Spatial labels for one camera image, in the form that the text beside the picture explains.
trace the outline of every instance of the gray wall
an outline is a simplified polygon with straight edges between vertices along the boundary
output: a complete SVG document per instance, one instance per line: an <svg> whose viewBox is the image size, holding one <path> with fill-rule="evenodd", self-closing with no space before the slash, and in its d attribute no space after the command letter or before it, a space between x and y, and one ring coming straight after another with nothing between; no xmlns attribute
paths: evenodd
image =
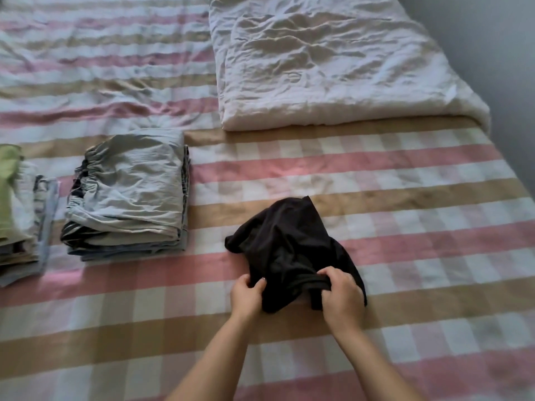
<svg viewBox="0 0 535 401"><path fill-rule="evenodd" d="M535 195L535 0L400 2L491 107L491 137Z"/></svg>

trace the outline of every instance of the bed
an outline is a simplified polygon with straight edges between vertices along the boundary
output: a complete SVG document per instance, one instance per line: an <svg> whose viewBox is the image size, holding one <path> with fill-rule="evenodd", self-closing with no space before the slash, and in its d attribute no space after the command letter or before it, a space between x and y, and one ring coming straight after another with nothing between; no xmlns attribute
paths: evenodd
<svg viewBox="0 0 535 401"><path fill-rule="evenodd" d="M161 400L226 321L237 226L310 195L369 293L365 328L429 399L535 398L535 205L477 123L220 128L207 0L3 0L0 142L61 180L47 272L0 290L3 400ZM84 151L186 131L185 253L81 263L59 242ZM362 399L305 299L260 319L237 400Z"/></svg>

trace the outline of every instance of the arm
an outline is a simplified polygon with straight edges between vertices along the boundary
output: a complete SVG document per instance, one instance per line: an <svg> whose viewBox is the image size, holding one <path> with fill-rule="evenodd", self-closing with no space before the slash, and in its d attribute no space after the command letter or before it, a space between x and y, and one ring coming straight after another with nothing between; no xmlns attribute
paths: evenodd
<svg viewBox="0 0 535 401"><path fill-rule="evenodd" d="M351 362L370 401L423 401L416 391L370 342L361 329L364 296L350 274L334 267L318 272L331 279L322 291L325 322Z"/></svg>
<svg viewBox="0 0 535 401"><path fill-rule="evenodd" d="M206 347L202 358L166 401L230 401L234 397L251 328L262 310L262 278L253 288L241 276L231 291L232 313Z"/></svg>

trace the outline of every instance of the black shirt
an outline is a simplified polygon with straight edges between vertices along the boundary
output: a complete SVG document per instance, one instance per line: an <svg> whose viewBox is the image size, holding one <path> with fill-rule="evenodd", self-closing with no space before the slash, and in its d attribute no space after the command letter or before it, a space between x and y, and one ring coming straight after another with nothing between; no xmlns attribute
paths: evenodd
<svg viewBox="0 0 535 401"><path fill-rule="evenodd" d="M310 197L285 198L245 222L225 247L244 253L249 261L251 287L265 277L265 312L276 312L309 291L314 310L322 309L322 290L331 289L317 271L333 266L350 273L364 293L364 283L346 250L331 238Z"/></svg>

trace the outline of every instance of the white comforter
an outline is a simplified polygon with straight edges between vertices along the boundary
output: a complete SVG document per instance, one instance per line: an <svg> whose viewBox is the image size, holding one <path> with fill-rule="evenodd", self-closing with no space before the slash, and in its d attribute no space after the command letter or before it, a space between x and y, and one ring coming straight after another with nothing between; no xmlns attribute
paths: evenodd
<svg viewBox="0 0 535 401"><path fill-rule="evenodd" d="M210 0L226 130L415 115L487 105L397 0Z"/></svg>

